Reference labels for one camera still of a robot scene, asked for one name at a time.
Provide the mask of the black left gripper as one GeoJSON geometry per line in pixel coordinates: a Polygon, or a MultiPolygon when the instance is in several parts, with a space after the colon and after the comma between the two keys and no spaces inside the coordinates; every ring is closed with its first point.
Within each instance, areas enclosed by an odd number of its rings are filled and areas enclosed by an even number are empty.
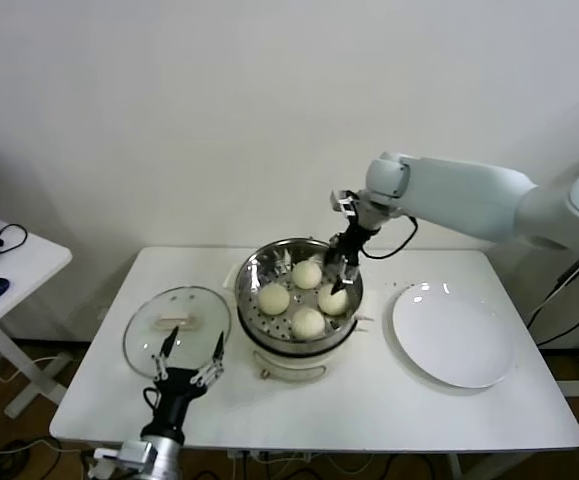
{"type": "Polygon", "coordinates": [[[143,399],[151,409],[152,419],[142,428],[141,437],[184,441],[182,427],[190,403],[205,395],[224,372],[224,333],[218,337],[212,358],[198,370],[168,368],[178,332],[175,327],[159,353],[151,356],[155,365],[154,385],[143,389],[143,399]]]}

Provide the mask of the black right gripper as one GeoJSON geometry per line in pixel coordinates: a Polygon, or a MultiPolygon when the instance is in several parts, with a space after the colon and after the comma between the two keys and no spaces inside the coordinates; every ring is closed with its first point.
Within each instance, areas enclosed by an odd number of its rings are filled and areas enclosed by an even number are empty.
{"type": "Polygon", "coordinates": [[[357,263],[358,255],[366,242],[370,240],[370,231],[358,223],[349,223],[346,230],[338,234],[337,239],[331,239],[323,255],[323,267],[337,273],[332,286],[335,295],[352,286],[358,276],[358,266],[341,265],[341,258],[349,263],[357,263]]]}

